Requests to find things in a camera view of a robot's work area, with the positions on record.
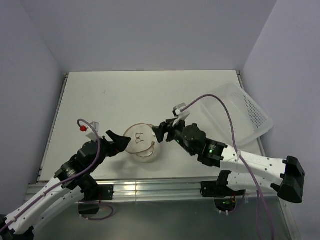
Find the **round mesh laundry bag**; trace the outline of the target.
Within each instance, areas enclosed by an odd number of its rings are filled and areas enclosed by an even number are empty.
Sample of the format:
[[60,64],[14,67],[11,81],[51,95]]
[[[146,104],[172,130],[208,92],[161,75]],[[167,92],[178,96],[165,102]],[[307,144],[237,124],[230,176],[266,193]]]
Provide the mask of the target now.
[[152,163],[160,155],[160,143],[152,127],[154,125],[149,123],[137,123],[130,126],[123,134],[124,137],[131,138],[125,151],[138,163]]

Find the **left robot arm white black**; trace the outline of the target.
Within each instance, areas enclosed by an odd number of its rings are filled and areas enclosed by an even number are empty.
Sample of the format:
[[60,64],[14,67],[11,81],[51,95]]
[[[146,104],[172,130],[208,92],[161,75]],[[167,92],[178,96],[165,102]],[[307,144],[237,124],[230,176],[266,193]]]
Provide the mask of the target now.
[[50,181],[24,205],[0,217],[0,236],[4,240],[32,240],[35,233],[70,205],[96,199],[99,186],[91,173],[105,158],[126,150],[130,141],[107,131],[105,137],[86,142],[69,161],[64,163]]

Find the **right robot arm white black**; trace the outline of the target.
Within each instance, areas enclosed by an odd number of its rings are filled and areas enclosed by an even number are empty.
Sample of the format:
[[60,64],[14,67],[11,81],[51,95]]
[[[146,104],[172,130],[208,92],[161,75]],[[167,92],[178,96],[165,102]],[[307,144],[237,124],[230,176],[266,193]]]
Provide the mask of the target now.
[[275,191],[290,203],[303,201],[305,171],[293,156],[271,158],[236,150],[223,142],[207,138],[197,124],[186,125],[168,119],[152,127],[159,143],[177,142],[188,154],[197,156],[198,162],[217,167],[216,180],[201,182],[200,194],[208,198],[241,196],[245,191]]

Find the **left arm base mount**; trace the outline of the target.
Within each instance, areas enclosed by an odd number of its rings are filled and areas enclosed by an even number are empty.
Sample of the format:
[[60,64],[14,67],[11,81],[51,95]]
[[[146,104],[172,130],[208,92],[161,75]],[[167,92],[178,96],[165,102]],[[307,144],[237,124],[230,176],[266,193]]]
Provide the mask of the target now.
[[102,207],[99,205],[103,201],[113,199],[114,185],[113,184],[98,184],[95,188],[84,193],[84,199],[78,204],[78,212],[82,216],[94,216]]

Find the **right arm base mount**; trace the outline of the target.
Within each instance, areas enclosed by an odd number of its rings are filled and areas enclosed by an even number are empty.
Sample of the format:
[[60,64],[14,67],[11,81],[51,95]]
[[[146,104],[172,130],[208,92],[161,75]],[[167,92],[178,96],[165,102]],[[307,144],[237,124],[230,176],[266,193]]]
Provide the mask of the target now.
[[246,190],[232,190],[217,181],[202,181],[200,194],[203,198],[213,198],[214,206],[220,215],[230,215],[240,206],[246,196]]

